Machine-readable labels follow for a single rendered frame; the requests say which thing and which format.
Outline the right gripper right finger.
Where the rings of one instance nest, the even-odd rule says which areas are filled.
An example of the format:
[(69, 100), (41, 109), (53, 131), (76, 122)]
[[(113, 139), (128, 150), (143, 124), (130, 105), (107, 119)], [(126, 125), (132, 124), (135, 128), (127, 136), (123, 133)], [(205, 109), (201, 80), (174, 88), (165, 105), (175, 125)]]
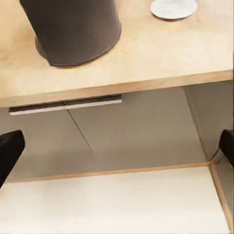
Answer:
[(219, 147), (234, 168), (234, 131), (223, 130)]

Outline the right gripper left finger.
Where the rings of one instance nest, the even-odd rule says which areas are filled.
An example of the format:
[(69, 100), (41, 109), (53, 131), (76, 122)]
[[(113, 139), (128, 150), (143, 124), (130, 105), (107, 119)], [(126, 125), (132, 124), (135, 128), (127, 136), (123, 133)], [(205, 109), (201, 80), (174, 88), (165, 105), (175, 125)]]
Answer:
[(0, 188), (24, 149), (25, 141), (21, 130), (0, 135)]

